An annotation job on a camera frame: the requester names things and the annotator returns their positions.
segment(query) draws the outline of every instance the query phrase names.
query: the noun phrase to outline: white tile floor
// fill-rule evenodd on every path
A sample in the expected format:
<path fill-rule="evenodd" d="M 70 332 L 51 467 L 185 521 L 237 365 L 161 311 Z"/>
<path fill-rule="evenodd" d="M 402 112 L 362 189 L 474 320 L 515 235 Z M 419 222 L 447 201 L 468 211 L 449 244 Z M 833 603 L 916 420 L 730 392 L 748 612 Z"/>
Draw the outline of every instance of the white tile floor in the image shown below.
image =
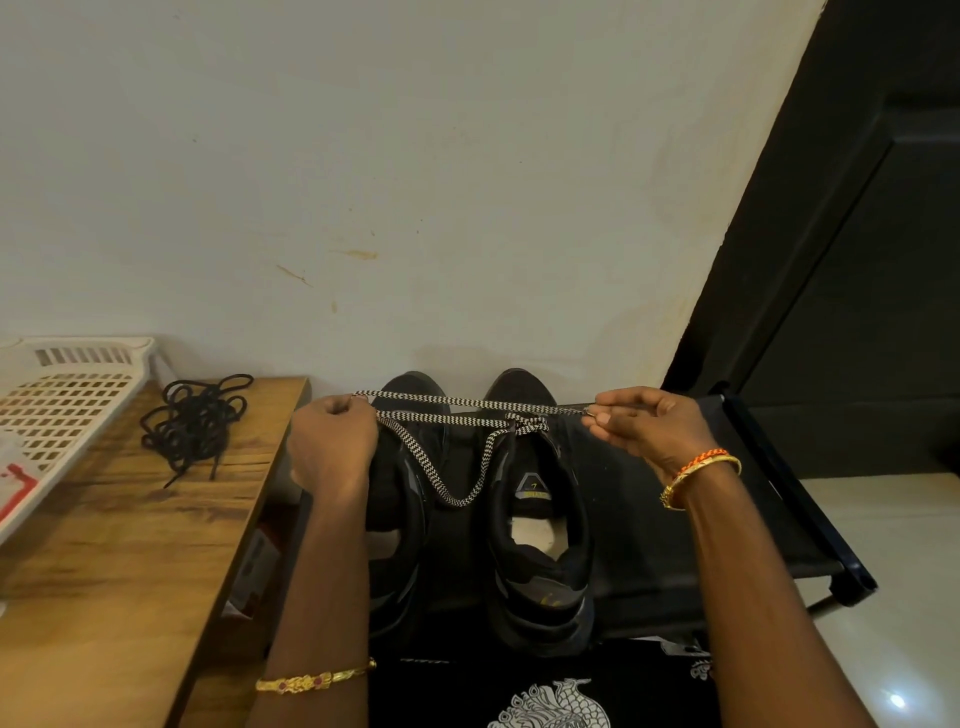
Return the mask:
<path fill-rule="evenodd" d="M 879 584 L 817 624 L 881 728 L 960 726 L 960 479 L 807 480 Z M 827 580 L 801 584 L 807 603 Z"/>

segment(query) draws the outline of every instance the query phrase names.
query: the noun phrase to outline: black t-shirt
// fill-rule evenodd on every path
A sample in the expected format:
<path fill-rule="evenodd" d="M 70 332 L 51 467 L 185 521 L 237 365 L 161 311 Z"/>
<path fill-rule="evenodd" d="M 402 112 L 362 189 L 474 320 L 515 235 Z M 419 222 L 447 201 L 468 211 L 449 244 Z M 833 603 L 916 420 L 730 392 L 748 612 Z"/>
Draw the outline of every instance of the black t-shirt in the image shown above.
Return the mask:
<path fill-rule="evenodd" d="M 370 677 L 370 726 L 720 725 L 709 654 L 653 638 L 575 658 L 393 660 Z"/>

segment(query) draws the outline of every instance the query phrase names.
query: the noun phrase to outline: hand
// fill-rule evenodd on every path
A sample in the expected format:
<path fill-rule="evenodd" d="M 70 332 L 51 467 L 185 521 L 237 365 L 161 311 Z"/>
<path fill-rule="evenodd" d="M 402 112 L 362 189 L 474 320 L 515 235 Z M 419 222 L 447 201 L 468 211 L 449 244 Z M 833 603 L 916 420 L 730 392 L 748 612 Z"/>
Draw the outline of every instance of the hand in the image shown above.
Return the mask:
<path fill-rule="evenodd" d="M 696 400 L 653 387 L 601 392 L 583 423 L 590 433 L 642 457 L 667 485 L 701 452 L 717 447 Z"/>
<path fill-rule="evenodd" d="M 321 481 L 367 482 L 376 450 L 376 410 L 363 397 L 313 400 L 294 412 L 287 438 L 291 476 L 316 495 Z"/>

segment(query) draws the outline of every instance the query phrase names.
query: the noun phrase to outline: wooden surface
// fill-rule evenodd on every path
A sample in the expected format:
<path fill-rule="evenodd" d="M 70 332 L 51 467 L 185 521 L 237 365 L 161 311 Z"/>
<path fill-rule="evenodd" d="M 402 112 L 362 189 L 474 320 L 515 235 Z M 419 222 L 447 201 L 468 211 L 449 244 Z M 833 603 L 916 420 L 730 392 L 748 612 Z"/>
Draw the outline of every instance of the wooden surface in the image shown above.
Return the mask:
<path fill-rule="evenodd" d="M 258 380 L 216 481 L 202 464 L 165 491 L 149 385 L 0 546 L 0 723 L 164 723 L 305 383 Z"/>

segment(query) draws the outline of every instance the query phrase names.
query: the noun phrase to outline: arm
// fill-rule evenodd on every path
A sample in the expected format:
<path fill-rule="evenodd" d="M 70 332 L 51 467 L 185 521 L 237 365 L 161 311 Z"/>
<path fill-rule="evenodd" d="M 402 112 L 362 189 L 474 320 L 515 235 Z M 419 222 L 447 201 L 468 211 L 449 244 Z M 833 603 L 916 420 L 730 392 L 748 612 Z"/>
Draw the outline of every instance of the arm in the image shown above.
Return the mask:
<path fill-rule="evenodd" d="M 362 399 L 316 400 L 295 413 L 287 441 L 294 479 L 313 508 L 264 679 L 361 667 L 368 660 L 370 585 L 364 519 L 376 415 Z M 260 692 L 248 726 L 367 725 L 367 678 L 327 690 Z"/>
<path fill-rule="evenodd" d="M 686 397 L 637 387 L 597 395 L 597 403 L 584 418 L 590 432 L 645 458 L 664 485 L 717 447 Z M 874 727 L 733 468 L 694 473 L 675 502 L 693 530 L 724 725 Z"/>

